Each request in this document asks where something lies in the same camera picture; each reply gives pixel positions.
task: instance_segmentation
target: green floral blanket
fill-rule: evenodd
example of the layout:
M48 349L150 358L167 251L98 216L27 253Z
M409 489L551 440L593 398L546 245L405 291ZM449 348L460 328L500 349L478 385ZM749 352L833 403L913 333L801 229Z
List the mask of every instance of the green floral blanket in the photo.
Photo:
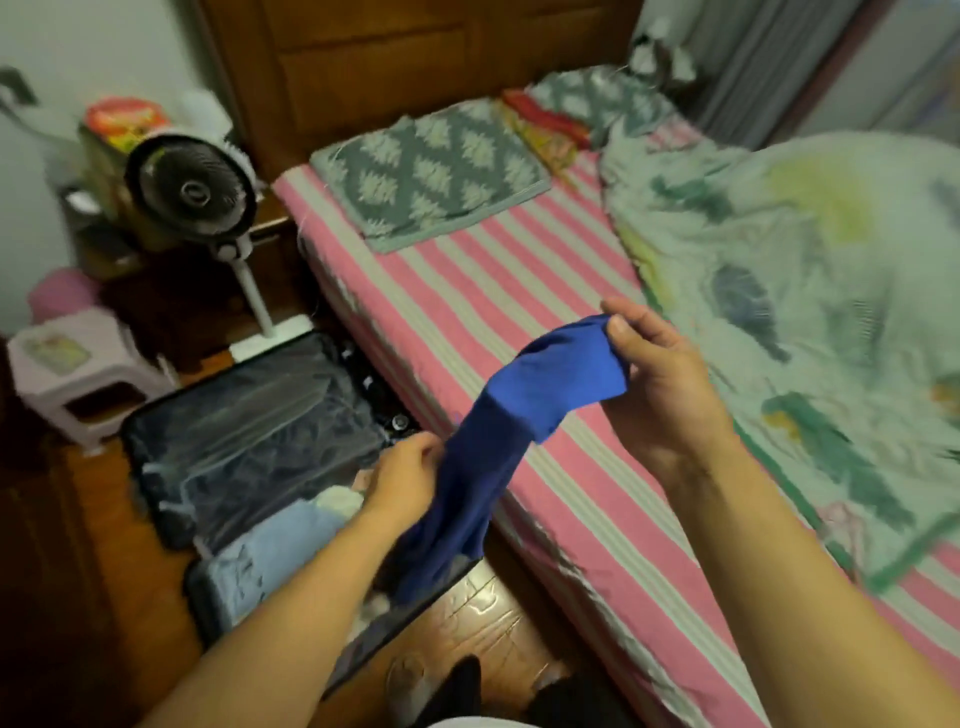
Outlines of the green floral blanket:
M614 126L601 174L651 299L841 565L882 592L956 541L960 150L880 133L676 149Z

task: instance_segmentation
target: bed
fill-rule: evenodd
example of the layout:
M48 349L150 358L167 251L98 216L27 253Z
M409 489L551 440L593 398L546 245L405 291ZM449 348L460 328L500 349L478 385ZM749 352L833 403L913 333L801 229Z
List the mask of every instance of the bed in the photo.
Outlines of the bed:
M327 300L423 425L446 434L525 343L595 312L605 295L642 296L600 207L596 155L582 154L573 178L578 195L554 187L383 256L308 166L275 190ZM652 689L703 723L688 698L700 694L715 724L758 724L756 694L683 532L599 406L531 450L495 523L635 705Z
M278 178L324 295L423 426L450 432L518 349L596 312L603 296L644 295L601 205L595 154L578 157L575 191L555 185L389 255L370 251L305 164L325 144L403 113L622 62L636 0L202 5L258 170ZM598 407L530 451L495 524L640 713L649 715L652 694L689 725L767 724L660 486ZM957 676L960 647L935 643L928 626L955 622L960 563L948 549L924 568L937 570L935 584L921 571L898 587L912 590L909 609L881 609Z

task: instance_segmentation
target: forearm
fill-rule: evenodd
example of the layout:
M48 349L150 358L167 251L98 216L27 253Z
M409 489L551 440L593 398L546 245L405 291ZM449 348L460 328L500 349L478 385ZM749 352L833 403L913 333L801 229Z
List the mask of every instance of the forearm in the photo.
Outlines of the forearm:
M668 488L671 504L774 725L954 723L956 694L832 563L741 445L685 486Z
M396 527L361 511L204 655L145 725L305 726Z

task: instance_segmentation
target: fan grille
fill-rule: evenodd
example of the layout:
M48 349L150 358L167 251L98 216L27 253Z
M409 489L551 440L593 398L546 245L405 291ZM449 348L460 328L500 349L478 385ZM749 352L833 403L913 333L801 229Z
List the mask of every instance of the fan grille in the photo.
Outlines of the fan grille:
M211 144L164 139L135 172L147 211L185 237L218 239L245 230L252 187L232 159Z

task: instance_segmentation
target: wooden headboard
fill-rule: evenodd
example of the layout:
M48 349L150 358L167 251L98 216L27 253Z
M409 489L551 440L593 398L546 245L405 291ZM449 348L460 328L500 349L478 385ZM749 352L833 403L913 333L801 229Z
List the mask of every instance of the wooden headboard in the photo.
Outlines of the wooden headboard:
M642 0L198 0L268 180L338 139L621 63Z

